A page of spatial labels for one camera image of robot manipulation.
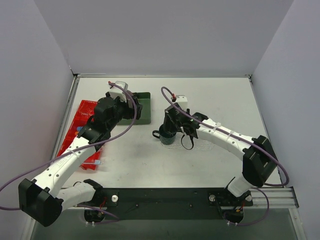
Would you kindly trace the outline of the dark green mug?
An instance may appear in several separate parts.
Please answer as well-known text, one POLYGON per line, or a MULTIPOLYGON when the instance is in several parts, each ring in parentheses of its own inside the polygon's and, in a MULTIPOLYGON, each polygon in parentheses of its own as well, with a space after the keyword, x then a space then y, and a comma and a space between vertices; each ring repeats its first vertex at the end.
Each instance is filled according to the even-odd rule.
POLYGON ((158 130, 153 130, 152 136, 154 138, 160 140, 160 142, 163 145, 167 145, 167 146, 173 144, 176 139, 176 133, 170 133, 170 132, 165 131, 163 125, 161 125, 158 128, 158 130))

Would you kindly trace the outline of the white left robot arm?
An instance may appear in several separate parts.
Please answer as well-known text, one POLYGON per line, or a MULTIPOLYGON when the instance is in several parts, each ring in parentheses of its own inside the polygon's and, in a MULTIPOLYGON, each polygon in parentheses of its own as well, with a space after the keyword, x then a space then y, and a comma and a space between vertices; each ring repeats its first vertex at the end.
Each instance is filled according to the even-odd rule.
POLYGON ((86 179, 64 189, 63 185, 78 167, 109 140, 111 131, 123 119, 139 119, 142 111, 138 94, 121 95, 107 92, 99 99, 93 115, 73 139, 59 159, 33 180, 24 179, 18 185, 19 208, 44 227, 53 224, 60 214, 82 203, 101 203, 102 186, 86 179))

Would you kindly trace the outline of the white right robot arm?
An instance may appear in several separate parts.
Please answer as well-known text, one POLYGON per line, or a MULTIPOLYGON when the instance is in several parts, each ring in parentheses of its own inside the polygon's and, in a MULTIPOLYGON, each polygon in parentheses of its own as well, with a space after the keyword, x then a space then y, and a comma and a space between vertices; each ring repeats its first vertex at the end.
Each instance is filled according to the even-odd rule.
POLYGON ((163 128, 168 135, 180 132, 191 140, 205 140, 239 158, 242 161, 242 173, 226 187, 236 198, 250 188, 263 187, 277 167, 275 152, 265 136, 254 138, 242 135, 199 112, 188 116, 188 112, 183 111, 177 103, 164 110, 163 128))

